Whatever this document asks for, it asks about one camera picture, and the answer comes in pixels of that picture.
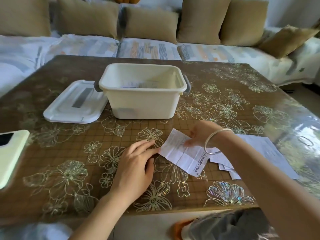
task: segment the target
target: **tile floor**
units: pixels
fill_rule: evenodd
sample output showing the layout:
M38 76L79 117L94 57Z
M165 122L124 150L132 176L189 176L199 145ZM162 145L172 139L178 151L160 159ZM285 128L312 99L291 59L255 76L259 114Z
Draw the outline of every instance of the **tile floor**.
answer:
M320 96L299 86L293 94L295 100L320 117ZM212 211L183 213L164 213L140 216L123 216L116 224L108 240L169 240L172 239L171 227L175 222L210 214Z

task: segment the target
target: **brown table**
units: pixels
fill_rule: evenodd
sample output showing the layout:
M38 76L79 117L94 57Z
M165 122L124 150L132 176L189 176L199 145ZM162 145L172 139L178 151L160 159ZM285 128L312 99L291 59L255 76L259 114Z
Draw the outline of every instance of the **brown table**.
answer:
M43 118L43 111L73 81L98 81L115 62L177 66L192 90L180 98L169 120L118 120L109 105L91 124ZM86 215L108 193L125 147L146 138L161 146L173 128L187 133L199 119L269 137L301 176L298 182L320 198L319 119L248 64L57 56L0 99L0 133L31 133L10 184L0 191L0 217ZM207 163L198 178L162 157L155 166L153 183L129 213L254 203L245 184L231 180L215 163ZM231 184L233 198L226 195Z

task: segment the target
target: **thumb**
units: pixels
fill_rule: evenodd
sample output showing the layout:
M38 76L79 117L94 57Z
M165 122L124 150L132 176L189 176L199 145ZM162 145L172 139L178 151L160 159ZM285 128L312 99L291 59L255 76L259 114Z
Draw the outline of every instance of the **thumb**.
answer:
M194 147L196 145L196 141L195 141L195 139L186 140L184 142L184 145L186 147Z
M155 170L155 166L154 166L153 162L154 162L154 158L150 158L150 159L148 160L147 166L146 166L146 173L145 173L145 174L146 174L146 177L147 177L148 179L150 179L150 182L151 182L151 180L152 180L153 172L154 172L154 170Z

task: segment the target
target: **beige cushion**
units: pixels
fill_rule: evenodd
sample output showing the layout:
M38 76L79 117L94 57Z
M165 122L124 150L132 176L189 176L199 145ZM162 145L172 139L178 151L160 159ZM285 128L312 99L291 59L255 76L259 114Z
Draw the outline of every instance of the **beige cushion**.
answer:
M179 14L161 9L127 7L124 35L128 38L152 39L177 43Z
M48 0L0 0L0 35L50 36Z
M231 0L221 27L221 44L230 46L257 44L263 35L268 3L264 0Z
M280 59L294 52L318 32L317 29L295 28L287 25L274 36L265 40L258 48Z
M219 31L231 0L183 0L177 35L182 43L220 44Z
M111 1L58 0L55 26L61 34L117 39L118 12L119 4Z

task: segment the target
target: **bracelet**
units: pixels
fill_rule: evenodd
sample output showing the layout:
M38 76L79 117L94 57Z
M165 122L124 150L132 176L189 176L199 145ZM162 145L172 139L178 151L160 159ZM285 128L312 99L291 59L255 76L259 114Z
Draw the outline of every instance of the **bracelet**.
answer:
M204 144L204 151L205 151L206 153L208 153L209 155L215 155L215 154L221 153L221 151L214 152L214 153L208 152L208 151L207 151L207 144L208 144L208 142L210 141L210 139L211 139L212 137L214 137L216 134L218 134L219 132L222 132L222 131L232 131L232 132L233 132L232 129L220 129L220 130L217 130L217 131L215 131L214 133L212 133L212 134L207 138L207 140L205 141L205 144Z

